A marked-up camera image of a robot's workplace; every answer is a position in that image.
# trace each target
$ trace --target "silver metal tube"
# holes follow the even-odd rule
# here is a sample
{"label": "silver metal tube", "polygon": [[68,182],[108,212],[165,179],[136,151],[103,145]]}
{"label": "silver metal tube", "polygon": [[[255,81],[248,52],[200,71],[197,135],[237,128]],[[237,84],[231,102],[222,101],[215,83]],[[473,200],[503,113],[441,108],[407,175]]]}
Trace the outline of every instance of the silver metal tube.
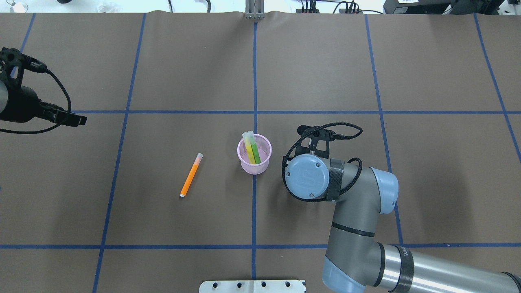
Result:
{"label": "silver metal tube", "polygon": [[[386,262],[379,288],[393,290],[400,276],[400,255],[396,247],[385,245]],[[411,252],[414,275],[409,293],[519,293],[506,274],[456,263],[420,252]]]}

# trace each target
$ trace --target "white label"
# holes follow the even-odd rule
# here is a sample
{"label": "white label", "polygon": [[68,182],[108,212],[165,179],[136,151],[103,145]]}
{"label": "white label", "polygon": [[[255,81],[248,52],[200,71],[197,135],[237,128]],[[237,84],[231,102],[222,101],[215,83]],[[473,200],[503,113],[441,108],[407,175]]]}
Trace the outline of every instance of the white label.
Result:
{"label": "white label", "polygon": [[394,10],[394,14],[404,14],[409,7],[398,7]]}

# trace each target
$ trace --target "light blue joint cap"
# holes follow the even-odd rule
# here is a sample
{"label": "light blue joint cap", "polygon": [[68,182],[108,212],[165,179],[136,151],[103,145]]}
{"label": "light blue joint cap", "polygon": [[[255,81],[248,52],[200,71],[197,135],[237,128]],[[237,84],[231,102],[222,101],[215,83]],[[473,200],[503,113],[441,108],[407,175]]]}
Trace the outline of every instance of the light blue joint cap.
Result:
{"label": "light blue joint cap", "polygon": [[351,279],[324,255],[322,282],[336,293],[364,293],[365,286]]}
{"label": "light blue joint cap", "polygon": [[389,214],[398,200],[398,179],[392,173],[370,167],[376,177],[380,191],[380,214]]}
{"label": "light blue joint cap", "polygon": [[286,184],[291,193],[301,199],[316,199],[324,194],[329,184],[329,169],[317,156],[302,154],[286,167]]}

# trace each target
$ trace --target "black rubber ring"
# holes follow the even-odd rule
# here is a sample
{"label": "black rubber ring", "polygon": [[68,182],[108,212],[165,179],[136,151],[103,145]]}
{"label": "black rubber ring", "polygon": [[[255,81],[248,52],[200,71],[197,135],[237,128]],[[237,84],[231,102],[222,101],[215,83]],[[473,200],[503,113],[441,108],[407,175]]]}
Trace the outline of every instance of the black rubber ring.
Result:
{"label": "black rubber ring", "polygon": [[503,274],[509,276],[510,278],[512,278],[512,280],[514,280],[514,282],[517,285],[517,290],[519,290],[519,293],[521,293],[521,277],[513,275],[513,274],[511,274],[509,272],[501,272],[501,273],[503,273]]}
{"label": "black rubber ring", "polygon": [[349,228],[349,227],[337,224],[335,222],[331,222],[331,226],[335,227],[336,229],[344,230],[346,232],[358,234],[358,235],[361,235],[361,236],[367,236],[367,237],[374,237],[375,236],[375,233],[373,233],[373,232],[367,232],[367,231],[362,231],[362,230]]}
{"label": "black rubber ring", "polygon": [[378,285],[380,285],[383,278],[383,270],[386,268],[386,250],[380,242],[378,242],[378,246],[380,247],[380,273],[378,273],[378,279],[376,279],[373,287],[378,287]]}
{"label": "black rubber ring", "polygon": [[400,277],[398,277],[398,283],[396,287],[389,291],[389,293],[407,293],[413,285],[414,277],[414,259],[411,251],[405,247],[396,246],[400,252]]}

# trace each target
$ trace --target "white metal plate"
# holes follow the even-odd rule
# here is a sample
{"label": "white metal plate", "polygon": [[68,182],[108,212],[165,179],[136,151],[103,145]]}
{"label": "white metal plate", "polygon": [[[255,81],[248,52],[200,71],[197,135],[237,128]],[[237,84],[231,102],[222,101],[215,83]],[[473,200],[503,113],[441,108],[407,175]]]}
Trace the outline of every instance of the white metal plate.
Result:
{"label": "white metal plate", "polygon": [[304,280],[205,281],[199,293],[306,293]]}

